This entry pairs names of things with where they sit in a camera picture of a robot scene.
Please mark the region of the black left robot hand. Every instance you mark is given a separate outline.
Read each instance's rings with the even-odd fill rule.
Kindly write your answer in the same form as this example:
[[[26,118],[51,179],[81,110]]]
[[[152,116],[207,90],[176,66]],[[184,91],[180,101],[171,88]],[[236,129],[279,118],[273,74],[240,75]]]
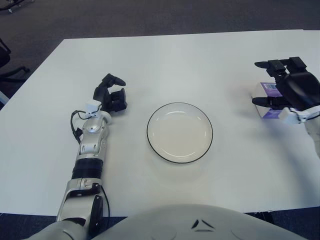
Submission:
[[[93,99],[101,102],[100,110],[104,112],[119,112],[127,108],[125,89],[109,92],[109,88],[113,85],[126,86],[125,81],[108,73],[95,88]]]

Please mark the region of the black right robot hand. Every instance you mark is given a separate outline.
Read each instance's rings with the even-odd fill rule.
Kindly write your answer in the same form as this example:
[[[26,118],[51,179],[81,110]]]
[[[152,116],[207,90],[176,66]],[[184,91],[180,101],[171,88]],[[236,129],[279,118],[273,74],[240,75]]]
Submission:
[[[282,110],[294,108],[305,111],[320,104],[320,82],[310,72],[300,57],[275,59],[254,63],[258,68],[266,69],[275,79],[275,87],[281,96],[254,97],[256,106]]]

